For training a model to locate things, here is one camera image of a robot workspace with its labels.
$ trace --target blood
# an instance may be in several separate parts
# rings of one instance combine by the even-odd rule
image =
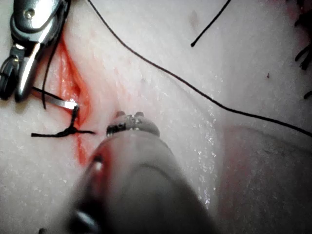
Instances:
[[[60,58],[58,69],[59,89],[56,95],[64,100],[72,99],[79,104],[79,112],[74,126],[80,129],[90,115],[91,105],[87,86],[67,50],[64,37],[60,39],[56,55]],[[80,165],[85,165],[88,156],[87,150],[81,136],[75,134],[75,137],[77,141],[76,158]]]

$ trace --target black suture thread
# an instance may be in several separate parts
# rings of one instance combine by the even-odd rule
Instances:
[[[298,55],[295,57],[295,61],[297,62],[301,56],[303,56],[306,52],[308,52],[310,50],[311,45],[308,45],[307,47],[305,47],[303,50],[301,50]]]
[[[44,93],[45,83],[46,83],[46,81],[47,81],[48,72],[49,72],[49,69],[50,69],[50,65],[51,65],[52,59],[53,59],[53,57],[54,57],[55,51],[56,51],[56,49],[57,49],[57,47],[58,47],[59,40],[60,40],[61,35],[62,35],[62,32],[63,32],[63,28],[64,28],[64,25],[65,25],[65,22],[66,22],[66,18],[67,18],[67,16],[68,16],[68,12],[69,12],[69,9],[70,9],[70,4],[71,4],[71,0],[68,0],[67,10],[66,10],[66,12],[64,12],[64,20],[63,20],[62,25],[61,25],[61,27],[60,27],[60,31],[59,31],[58,37],[57,37],[57,39],[56,39],[56,41],[55,41],[55,44],[53,45],[52,53],[51,53],[51,55],[50,55],[50,57],[49,57],[49,61],[48,61],[48,63],[47,63],[47,68],[46,68],[45,74],[44,74],[44,79],[43,79],[43,84],[42,84],[42,90],[43,90],[43,92],[42,92],[42,96],[41,96],[41,98],[42,98],[42,104],[43,104],[43,108],[44,108],[44,109],[46,109],[46,105],[45,105],[45,96],[44,96],[44,95],[45,95],[45,93]]]
[[[69,135],[75,134],[75,133],[81,133],[81,134],[95,134],[95,132],[87,131],[87,130],[78,130],[74,127],[75,119],[78,114],[78,106],[75,106],[72,113],[72,118],[70,121],[70,125],[68,128],[66,128],[64,131],[56,133],[56,134],[38,134],[38,133],[32,133],[31,137],[54,137],[54,138],[60,138],[60,137],[67,137]]]
[[[312,96],[312,91],[307,92],[307,93],[303,96],[303,98],[304,98],[304,99],[308,99],[308,97],[310,97],[310,96]]]
[[[265,120],[265,121],[268,121],[268,122],[272,122],[272,123],[275,123],[275,124],[278,124],[278,125],[281,125],[281,126],[284,126],[284,127],[288,127],[288,128],[291,128],[293,130],[296,130],[296,131],[299,131],[309,137],[312,137],[312,133],[311,132],[308,132],[304,129],[301,129],[299,127],[296,127],[296,126],[293,126],[291,124],[288,124],[288,123],[284,123],[282,121],[279,121],[279,120],[276,120],[276,119],[272,119],[272,118],[268,118],[268,117],[263,117],[263,116],[258,116],[258,115],[254,115],[254,114],[249,114],[249,113],[245,113],[243,111],[238,111],[238,110],[235,110],[235,109],[232,109],[232,108],[229,108],[229,107],[226,107],[224,105],[222,105],[221,103],[217,102],[216,100],[212,99],[211,97],[209,97],[207,94],[203,93],[202,91],[198,90],[197,88],[195,88],[194,86],[192,86],[190,83],[188,83],[187,81],[183,80],[181,77],[177,76],[176,74],[168,71],[167,69],[149,61],[148,59],[146,59],[145,57],[143,57],[142,55],[140,55],[139,53],[137,53],[136,51],[134,51],[132,48],[130,48],[128,45],[126,45],[118,36],[117,34],[111,29],[111,27],[107,24],[107,22],[104,20],[104,18],[102,17],[102,15],[99,13],[99,11],[96,9],[96,7],[93,5],[93,3],[91,2],[91,0],[87,0],[90,5],[92,6],[92,8],[94,9],[94,11],[96,12],[96,14],[98,15],[98,17],[101,19],[101,21],[105,24],[105,26],[107,27],[107,29],[113,34],[113,36],[120,42],[120,44],[122,46],[124,46],[127,50],[129,50],[131,53],[133,53],[134,55],[138,56],[140,59],[142,59],[143,61],[149,63],[150,65],[158,68],[159,70],[173,76],[174,78],[176,78],[177,80],[181,81],[182,83],[184,83],[185,85],[187,85],[189,88],[193,89],[195,92],[197,92],[198,94],[200,94],[202,97],[208,99],[209,101],[211,101],[212,103],[214,103],[215,105],[217,105],[218,107],[226,110],[226,111],[229,111],[229,112],[232,112],[232,113],[236,113],[236,114],[239,114],[239,115],[243,115],[243,116],[248,116],[248,117],[252,117],[252,118],[256,118],[256,119],[261,119],[261,120]]]
[[[39,88],[37,88],[37,87],[35,87],[35,86],[33,86],[33,89],[36,90],[36,91],[38,91],[38,92],[40,92],[40,93],[44,93],[45,95],[51,96],[51,97],[53,97],[53,98],[55,98],[55,99],[64,101],[64,100],[61,99],[60,97],[58,97],[58,96],[56,96],[56,95],[54,95],[54,94],[51,94],[51,93],[49,93],[49,92],[47,92],[47,91],[44,91],[44,90],[42,90],[42,89],[39,89]]]
[[[45,228],[40,228],[38,234],[45,234],[47,230]]]
[[[222,12],[225,10],[225,8],[229,5],[231,0],[227,0],[227,2],[224,4],[224,6],[221,8],[219,13],[214,17],[214,19],[207,25],[207,27],[199,34],[199,36],[191,43],[191,47],[194,47],[198,40],[204,35],[204,33],[213,25],[213,23],[219,18],[219,16],[222,14]]]

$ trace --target pale skin surface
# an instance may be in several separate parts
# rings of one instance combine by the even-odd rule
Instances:
[[[235,0],[191,48],[222,4],[95,0],[121,39],[148,59],[226,106],[312,131],[312,99],[302,98],[312,88],[312,68],[302,72],[294,62],[308,38],[293,28],[296,15],[289,16],[284,1]],[[296,9],[295,1],[288,6]],[[1,1],[1,61],[11,46],[12,7]],[[210,104],[123,48],[85,1],[73,2],[64,37],[90,92],[92,113],[81,127],[97,132],[82,136],[90,154],[116,111],[143,111],[225,232],[311,228],[309,137]],[[51,67],[48,91],[56,69]],[[74,156],[75,136],[33,139],[30,134],[61,131],[70,116],[53,106],[44,111],[33,97],[21,105],[1,101],[0,107],[0,232],[36,233],[48,225],[51,210],[83,168]]]

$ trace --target moist skin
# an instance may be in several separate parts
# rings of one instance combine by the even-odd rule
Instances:
[[[224,105],[312,131],[311,100],[302,98],[312,88],[312,69],[302,72],[294,62],[309,38],[293,27],[295,2],[233,1],[194,48],[190,43],[223,3],[95,4],[129,46]],[[11,45],[12,8],[11,1],[1,2],[1,61]],[[311,139],[208,103],[124,49],[82,0],[72,4],[63,45],[89,95],[88,114],[77,124],[97,134],[33,139],[32,132],[62,131],[70,113],[51,105],[45,111],[35,98],[19,105],[13,99],[0,102],[2,233],[36,233],[48,224],[83,171],[79,149],[87,162],[118,110],[143,111],[155,122],[224,232],[304,233],[311,227]],[[54,94],[60,92],[60,60],[58,51],[47,82]]]

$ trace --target metal clip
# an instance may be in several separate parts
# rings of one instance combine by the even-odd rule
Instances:
[[[38,61],[55,44],[67,17],[70,0],[14,0],[10,20],[14,45],[0,70],[0,98],[28,98],[35,81]]]

